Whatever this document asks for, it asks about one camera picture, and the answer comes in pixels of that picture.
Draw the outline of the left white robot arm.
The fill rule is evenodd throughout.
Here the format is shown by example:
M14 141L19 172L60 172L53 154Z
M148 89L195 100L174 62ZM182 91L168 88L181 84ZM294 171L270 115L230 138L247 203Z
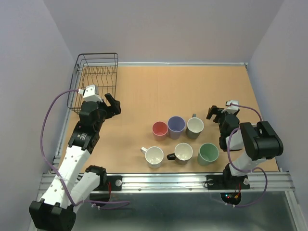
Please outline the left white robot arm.
M77 180L80 171L92 154L100 136L99 132L105 120L121 113L120 101L110 93L105 94L107 102L96 93L78 90L83 103L72 136L68 142L65 156L55 177L39 201L33 201L29 213L35 227L44 231L70 231L76 213L94 190L107 185L106 169L89 166L81 180Z

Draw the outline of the pink plastic cup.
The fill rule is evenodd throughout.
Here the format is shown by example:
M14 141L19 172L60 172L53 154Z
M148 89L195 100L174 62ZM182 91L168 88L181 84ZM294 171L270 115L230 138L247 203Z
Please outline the pink plastic cup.
M152 132L156 141L163 141L168 133L167 124L162 121L155 122L152 126Z

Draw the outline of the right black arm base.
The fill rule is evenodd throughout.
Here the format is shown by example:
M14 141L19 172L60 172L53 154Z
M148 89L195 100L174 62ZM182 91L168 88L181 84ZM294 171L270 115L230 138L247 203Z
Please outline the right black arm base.
M204 187L208 190L223 190L220 197L224 203L238 205L242 199L242 190L250 189L247 176L225 177L221 175L207 175Z

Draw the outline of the black wire dish rack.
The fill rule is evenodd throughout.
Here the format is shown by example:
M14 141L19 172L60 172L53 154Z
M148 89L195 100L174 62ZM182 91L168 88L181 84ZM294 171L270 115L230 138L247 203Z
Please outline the black wire dish rack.
M105 94L116 96L118 54L82 53L75 62L70 80L70 89L85 89L88 85L98 86L98 94L109 106Z

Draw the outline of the purple plastic cup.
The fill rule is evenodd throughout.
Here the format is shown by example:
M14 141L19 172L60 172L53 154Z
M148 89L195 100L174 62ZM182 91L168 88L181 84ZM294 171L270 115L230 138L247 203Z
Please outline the purple plastic cup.
M173 116L167 123L168 134L171 139L178 139L185 129L185 120L180 116Z

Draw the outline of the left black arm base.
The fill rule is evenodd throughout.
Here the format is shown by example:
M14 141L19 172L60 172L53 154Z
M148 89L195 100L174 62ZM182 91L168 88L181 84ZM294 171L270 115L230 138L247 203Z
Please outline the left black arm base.
M94 189L89 199L92 201L109 202L112 192L119 192L122 190L122 178L123 177L120 175L107 176L106 182Z

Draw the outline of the grey ceramic mug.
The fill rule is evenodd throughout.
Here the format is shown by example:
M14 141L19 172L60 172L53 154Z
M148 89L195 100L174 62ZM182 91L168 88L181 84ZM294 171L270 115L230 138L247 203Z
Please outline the grey ceramic mug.
M204 123L203 121L197 117L196 114L192 115L192 118L190 118L187 122L187 128L186 128L186 136L189 139L197 139L200 135L200 133L204 129Z

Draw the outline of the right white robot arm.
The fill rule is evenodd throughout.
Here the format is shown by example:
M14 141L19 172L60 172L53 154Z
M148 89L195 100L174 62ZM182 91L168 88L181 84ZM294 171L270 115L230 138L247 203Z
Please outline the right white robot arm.
M259 121L256 124L240 122L237 117L240 108L256 112ZM260 163L282 155L282 140L257 110L239 105L237 101L227 101L226 108L211 106L206 118L209 120L213 115L220 132L219 146L229 160L218 180L225 187L243 185L247 173L257 169Z

